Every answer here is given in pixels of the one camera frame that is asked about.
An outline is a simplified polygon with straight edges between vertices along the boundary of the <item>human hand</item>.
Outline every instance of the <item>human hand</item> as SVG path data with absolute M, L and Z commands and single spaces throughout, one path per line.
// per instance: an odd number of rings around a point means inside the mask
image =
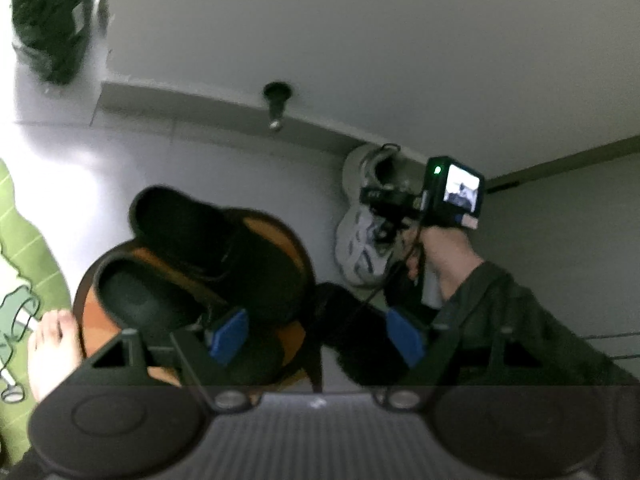
M 418 251 L 415 250 L 415 243 L 421 243 L 427 261 L 438 275 L 442 297 L 447 301 L 484 260 L 475 253 L 466 233 L 460 229 L 423 228 L 420 240 L 416 240 L 416 233 L 416 228 L 402 232 L 404 255 L 412 253 L 406 261 L 409 278 L 415 280 L 418 277 Z

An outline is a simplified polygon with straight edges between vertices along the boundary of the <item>ribbed gray panel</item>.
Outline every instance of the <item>ribbed gray panel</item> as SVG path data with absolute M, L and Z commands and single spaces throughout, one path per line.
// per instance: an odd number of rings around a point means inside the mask
M 198 448 L 154 480 L 487 480 L 450 457 L 416 415 L 368 394 L 268 394 L 220 416 Z

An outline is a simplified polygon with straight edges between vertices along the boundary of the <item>plastic bag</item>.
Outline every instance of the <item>plastic bag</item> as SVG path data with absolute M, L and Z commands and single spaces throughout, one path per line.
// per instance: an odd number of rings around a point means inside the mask
M 69 83 L 80 69 L 91 32 L 94 0 L 12 0 L 21 60 L 44 81 Z

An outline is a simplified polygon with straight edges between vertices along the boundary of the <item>illuminated screen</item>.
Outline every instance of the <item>illuminated screen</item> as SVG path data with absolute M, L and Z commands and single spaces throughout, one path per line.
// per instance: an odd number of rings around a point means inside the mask
M 472 213 L 476 210 L 479 186 L 478 177 L 452 164 L 447 175 L 444 200 Z

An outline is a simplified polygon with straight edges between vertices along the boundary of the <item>leaf-shaped rug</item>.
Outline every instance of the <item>leaf-shaped rug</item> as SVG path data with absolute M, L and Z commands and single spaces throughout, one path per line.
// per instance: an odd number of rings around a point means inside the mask
M 11 465 L 30 446 L 27 424 L 35 404 L 27 377 L 30 316 L 40 319 L 47 310 L 71 308 L 71 300 L 42 235 L 15 208 L 14 183 L 2 160 L 0 251 L 0 438 L 4 463 Z

